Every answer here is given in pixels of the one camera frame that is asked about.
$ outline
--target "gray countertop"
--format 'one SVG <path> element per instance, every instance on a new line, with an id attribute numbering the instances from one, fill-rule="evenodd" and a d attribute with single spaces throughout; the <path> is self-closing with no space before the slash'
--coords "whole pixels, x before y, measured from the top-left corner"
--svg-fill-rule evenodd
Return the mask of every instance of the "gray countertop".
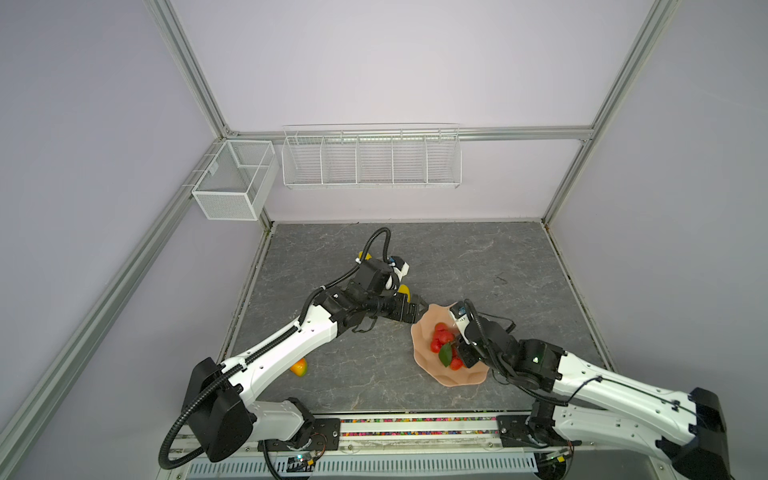
<path id="1" fill-rule="evenodd" d="M 295 318 L 311 290 L 353 264 L 377 224 L 280 224 L 235 340 L 239 353 Z M 539 338 L 596 365 L 602 361 L 545 232 L 538 223 L 393 223 L 389 253 L 410 265 L 403 280 L 427 303 L 470 298 L 478 310 L 511 317 L 516 338 Z M 380 256 L 382 237 L 371 247 Z M 363 328 L 370 320 L 363 321 Z M 308 373 L 285 372 L 261 394 L 297 397 L 315 413 L 527 409 L 531 399 L 489 375 L 444 387 L 413 359 L 410 325 L 380 318 L 306 356 Z"/>

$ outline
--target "green leaf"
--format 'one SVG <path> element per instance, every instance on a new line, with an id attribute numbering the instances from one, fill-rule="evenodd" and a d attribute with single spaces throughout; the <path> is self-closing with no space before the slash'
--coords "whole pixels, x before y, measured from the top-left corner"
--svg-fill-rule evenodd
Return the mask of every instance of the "green leaf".
<path id="1" fill-rule="evenodd" d="M 450 365 L 451 360 L 453 360 L 453 348 L 451 347 L 451 343 L 443 345 L 437 356 L 440 358 L 440 362 L 442 362 L 443 366 Z"/>

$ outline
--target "white mesh basket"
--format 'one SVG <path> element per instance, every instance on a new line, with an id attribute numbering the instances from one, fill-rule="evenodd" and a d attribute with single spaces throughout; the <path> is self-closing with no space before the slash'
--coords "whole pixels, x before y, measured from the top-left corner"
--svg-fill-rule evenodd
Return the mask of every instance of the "white mesh basket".
<path id="1" fill-rule="evenodd" d="M 271 141 L 227 140 L 192 194 L 211 220 L 258 220 L 279 168 Z"/>
<path id="2" fill-rule="evenodd" d="M 458 127 L 288 133 L 283 182 L 290 188 L 457 187 Z"/>

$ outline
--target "peach bowl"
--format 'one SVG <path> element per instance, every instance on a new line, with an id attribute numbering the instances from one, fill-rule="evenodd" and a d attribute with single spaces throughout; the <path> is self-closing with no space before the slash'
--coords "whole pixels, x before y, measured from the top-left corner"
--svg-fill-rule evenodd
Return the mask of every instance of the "peach bowl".
<path id="1" fill-rule="evenodd" d="M 488 375 L 488 366 L 483 362 L 477 362 L 471 369 L 462 367 L 451 370 L 443 366 L 437 353 L 432 353 L 429 344 L 432 343 L 432 335 L 435 325 L 443 322 L 449 329 L 456 331 L 456 323 L 451 317 L 447 306 L 430 305 L 429 310 L 422 318 L 411 325 L 411 338 L 413 338 L 413 358 L 435 380 L 444 386 L 477 385 L 483 383 Z"/>

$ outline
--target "red fruit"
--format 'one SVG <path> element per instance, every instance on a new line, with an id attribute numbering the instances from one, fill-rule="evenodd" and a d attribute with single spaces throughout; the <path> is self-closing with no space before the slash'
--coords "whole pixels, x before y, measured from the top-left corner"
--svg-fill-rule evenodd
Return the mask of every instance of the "red fruit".
<path id="1" fill-rule="evenodd" d="M 442 343 L 448 343 L 452 342 L 455 337 L 453 336 L 453 333 L 450 333 L 448 331 L 441 331 L 437 334 L 437 339 L 440 340 Z"/>

